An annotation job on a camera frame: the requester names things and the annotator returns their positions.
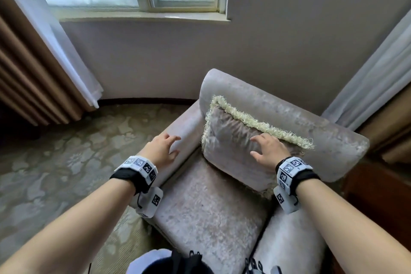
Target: person's left arm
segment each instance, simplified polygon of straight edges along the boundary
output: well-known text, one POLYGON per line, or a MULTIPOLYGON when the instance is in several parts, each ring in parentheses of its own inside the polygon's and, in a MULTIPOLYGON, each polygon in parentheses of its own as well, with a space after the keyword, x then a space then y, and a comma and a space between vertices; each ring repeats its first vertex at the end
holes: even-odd
MULTIPOLYGON (((138 153, 160 171, 174 161, 178 136, 162 133, 138 153)), ((29 240, 1 267, 0 274, 82 273, 116 226, 136 189, 110 179, 29 240)))

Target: baseboard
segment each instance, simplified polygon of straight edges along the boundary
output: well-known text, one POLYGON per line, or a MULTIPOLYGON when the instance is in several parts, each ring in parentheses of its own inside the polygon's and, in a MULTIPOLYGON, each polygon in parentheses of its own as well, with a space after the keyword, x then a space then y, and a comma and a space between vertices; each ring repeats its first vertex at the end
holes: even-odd
POLYGON ((99 106, 123 105, 123 104, 172 104, 172 105, 193 105, 196 100, 176 99, 176 98, 120 98, 99 100, 99 106))

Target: white sheer curtain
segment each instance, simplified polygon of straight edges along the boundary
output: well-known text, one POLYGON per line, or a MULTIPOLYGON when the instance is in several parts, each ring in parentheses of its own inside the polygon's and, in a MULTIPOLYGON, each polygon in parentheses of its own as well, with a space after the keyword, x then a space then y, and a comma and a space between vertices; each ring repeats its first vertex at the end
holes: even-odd
POLYGON ((341 90, 322 117, 356 130, 409 82, 411 11, 341 90))
POLYGON ((89 105, 98 108, 103 89, 50 12, 46 0, 15 1, 89 105))

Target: brown curtain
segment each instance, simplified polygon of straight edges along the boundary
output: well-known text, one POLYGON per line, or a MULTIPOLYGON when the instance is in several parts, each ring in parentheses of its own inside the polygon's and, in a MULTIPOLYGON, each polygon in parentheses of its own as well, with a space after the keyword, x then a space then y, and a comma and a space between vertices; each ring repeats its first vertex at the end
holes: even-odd
POLYGON ((357 132, 370 140, 369 152, 378 153, 387 163, 411 163, 411 84, 357 132))
POLYGON ((91 107, 14 0, 0 0, 0 100, 31 124, 67 124, 91 107))

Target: floor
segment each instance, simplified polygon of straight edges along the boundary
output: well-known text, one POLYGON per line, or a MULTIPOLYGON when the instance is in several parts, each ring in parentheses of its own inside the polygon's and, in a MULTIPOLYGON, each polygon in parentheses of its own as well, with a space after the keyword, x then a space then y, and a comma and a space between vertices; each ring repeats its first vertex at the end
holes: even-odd
MULTIPOLYGON (((184 105, 112 105, 51 126, 39 140, 0 144, 0 264, 45 225, 90 194, 113 169, 180 116, 184 105)), ((92 274, 125 273, 167 245, 130 207, 92 263, 92 274)))

